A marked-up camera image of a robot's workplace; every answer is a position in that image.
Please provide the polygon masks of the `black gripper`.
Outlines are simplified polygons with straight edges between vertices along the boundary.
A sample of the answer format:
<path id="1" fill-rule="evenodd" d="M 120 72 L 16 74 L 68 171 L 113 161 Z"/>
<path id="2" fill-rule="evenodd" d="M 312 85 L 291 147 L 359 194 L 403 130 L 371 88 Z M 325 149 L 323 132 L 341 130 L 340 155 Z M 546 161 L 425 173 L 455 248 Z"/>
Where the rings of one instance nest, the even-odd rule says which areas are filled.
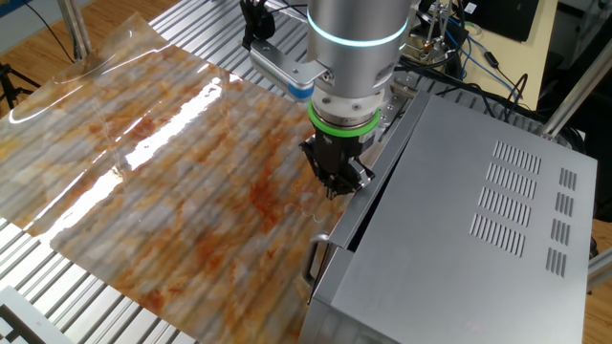
<path id="1" fill-rule="evenodd" d="M 299 148 L 323 185 L 327 199 L 336 197 L 336 176 L 339 195 L 356 193 L 376 178 L 376 174 L 359 159 L 369 148 L 368 134 L 340 137 L 317 128 L 315 134 L 303 141 Z"/>

